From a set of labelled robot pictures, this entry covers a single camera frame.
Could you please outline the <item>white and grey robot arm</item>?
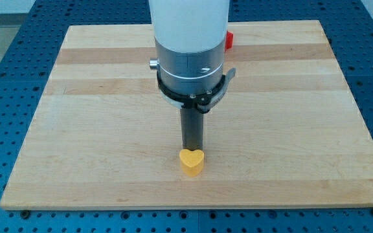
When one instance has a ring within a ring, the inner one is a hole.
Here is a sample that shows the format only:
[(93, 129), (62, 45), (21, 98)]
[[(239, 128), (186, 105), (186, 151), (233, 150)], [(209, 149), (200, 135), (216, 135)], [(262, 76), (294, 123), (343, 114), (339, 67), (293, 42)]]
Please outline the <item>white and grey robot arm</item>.
[(223, 72), (229, 0), (150, 0), (158, 72), (171, 91), (203, 94)]

